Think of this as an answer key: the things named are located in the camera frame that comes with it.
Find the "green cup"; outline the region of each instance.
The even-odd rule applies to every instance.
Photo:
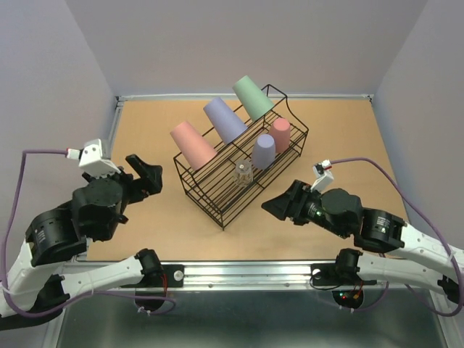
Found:
[[[232,89],[243,104],[249,118],[253,121],[256,121],[274,107],[274,103],[248,76],[238,80]]]

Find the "gray floor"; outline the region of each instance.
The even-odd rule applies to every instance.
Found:
[[[377,296],[367,291],[369,300]],[[319,302],[314,291],[175,297],[178,308],[163,317],[137,313],[126,299],[85,299],[67,311],[59,347],[445,347],[436,316],[402,289],[353,315]]]

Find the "table surface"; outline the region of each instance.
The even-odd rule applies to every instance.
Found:
[[[312,165],[325,159],[369,157],[393,175],[370,102],[290,99],[291,110],[310,129],[303,155],[224,231],[184,194],[173,162],[178,148],[169,134],[184,120],[201,133],[211,128],[203,112],[207,102],[124,103],[112,160],[129,173],[133,172],[125,163],[125,156],[132,153],[149,164],[163,166],[163,189],[161,194],[128,206],[125,211],[128,223],[117,228],[111,241],[92,243],[87,260],[121,260],[144,248],[154,249],[166,261],[315,260],[333,259],[340,249],[352,247],[352,239],[340,239],[314,224],[299,227],[289,221],[278,221],[260,205],[282,194],[294,179],[312,183],[315,180]],[[226,102],[232,108],[239,106],[236,100]],[[358,195],[364,207],[406,218],[399,195],[372,165],[365,162],[335,165],[333,175],[331,188],[341,187]]]

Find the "purple cup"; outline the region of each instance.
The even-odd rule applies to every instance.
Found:
[[[224,144],[229,144],[247,130],[245,123],[220,97],[210,101],[203,110]]]
[[[253,146],[252,163],[261,170],[269,167],[276,159],[276,143],[269,134],[258,136]]]

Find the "clear glass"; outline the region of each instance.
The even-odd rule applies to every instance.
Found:
[[[237,186],[247,186],[253,181],[252,163],[248,159],[236,163],[233,180]]]

